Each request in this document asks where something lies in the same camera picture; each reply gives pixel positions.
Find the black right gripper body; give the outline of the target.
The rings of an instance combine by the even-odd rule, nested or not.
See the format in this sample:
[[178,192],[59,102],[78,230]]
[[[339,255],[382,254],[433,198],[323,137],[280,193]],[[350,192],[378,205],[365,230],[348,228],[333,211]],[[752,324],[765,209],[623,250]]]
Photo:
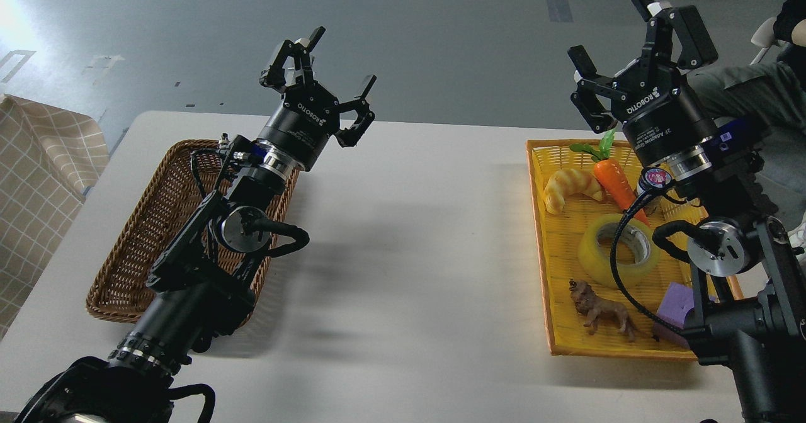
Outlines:
[[614,101],[614,117],[639,161],[664,162],[714,136],[716,123],[703,110],[687,76],[662,77],[660,82],[627,93]]

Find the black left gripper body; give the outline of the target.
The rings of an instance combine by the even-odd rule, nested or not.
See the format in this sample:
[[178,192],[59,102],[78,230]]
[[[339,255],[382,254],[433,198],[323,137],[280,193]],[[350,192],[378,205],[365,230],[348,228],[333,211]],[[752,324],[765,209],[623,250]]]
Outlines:
[[319,82],[291,85],[257,139],[288,154],[304,171],[310,171],[339,128],[339,114],[335,111],[338,104],[339,99]]

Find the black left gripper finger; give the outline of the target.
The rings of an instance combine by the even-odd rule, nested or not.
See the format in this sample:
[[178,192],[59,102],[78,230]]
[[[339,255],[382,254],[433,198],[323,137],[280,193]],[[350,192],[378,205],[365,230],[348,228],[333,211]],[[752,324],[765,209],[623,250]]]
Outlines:
[[359,95],[355,96],[351,101],[335,105],[334,110],[339,115],[348,113],[349,111],[354,111],[357,115],[350,127],[341,128],[335,133],[336,140],[339,142],[340,147],[354,147],[368,130],[372,122],[374,122],[375,113],[371,110],[370,102],[366,97],[368,97],[376,81],[376,75],[367,76]]
[[319,26],[308,36],[292,42],[285,40],[276,48],[276,55],[270,60],[259,76],[259,84],[263,87],[271,88],[278,93],[285,93],[290,88],[286,81],[286,62],[293,60],[295,82],[294,85],[302,85],[309,88],[315,84],[313,59],[311,52],[325,34],[326,28]]

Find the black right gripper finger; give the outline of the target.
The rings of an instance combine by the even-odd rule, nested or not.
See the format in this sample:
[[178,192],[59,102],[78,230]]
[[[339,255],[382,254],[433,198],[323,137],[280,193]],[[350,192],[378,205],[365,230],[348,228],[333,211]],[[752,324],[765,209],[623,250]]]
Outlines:
[[572,104],[582,115],[594,133],[605,133],[616,127],[616,118],[606,110],[599,97],[610,101],[623,102],[628,93],[617,89],[615,79],[597,73],[597,68],[583,45],[569,48],[567,55],[576,68],[576,90],[570,96]]
[[647,36],[637,61],[641,81],[656,82],[662,70],[690,71],[717,61],[717,48],[696,6],[631,1],[647,22]]

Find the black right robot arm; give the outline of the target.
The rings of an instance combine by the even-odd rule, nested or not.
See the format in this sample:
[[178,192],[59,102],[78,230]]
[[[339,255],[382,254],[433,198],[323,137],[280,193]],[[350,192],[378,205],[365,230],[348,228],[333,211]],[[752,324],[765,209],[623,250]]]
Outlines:
[[769,128],[751,117],[718,127],[682,75],[717,60],[696,7],[631,0],[647,24],[641,55],[617,76],[597,73],[581,45],[573,104],[596,133],[622,122],[645,171],[667,169],[617,225],[670,188],[708,215],[656,228],[653,243],[688,263],[694,307],[678,330],[702,365],[733,371],[746,422],[804,421],[804,272],[756,173]]

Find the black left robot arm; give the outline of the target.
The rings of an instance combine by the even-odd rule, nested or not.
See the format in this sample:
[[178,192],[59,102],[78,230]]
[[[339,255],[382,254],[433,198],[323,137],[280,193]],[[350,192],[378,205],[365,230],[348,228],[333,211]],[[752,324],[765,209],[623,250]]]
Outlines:
[[254,309],[251,280],[268,257],[304,248],[308,233],[270,219],[268,205],[294,171],[309,171],[334,137],[354,147],[375,119],[366,100],[377,77],[351,101],[320,85],[312,53],[325,33],[285,40],[259,83],[281,96],[254,140],[222,134],[216,147],[190,155],[198,208],[152,263],[155,297],[107,359],[84,357],[44,383],[17,422],[167,422],[177,400],[204,398],[198,421],[211,420],[209,385],[173,388],[179,369],[213,338],[236,331]]

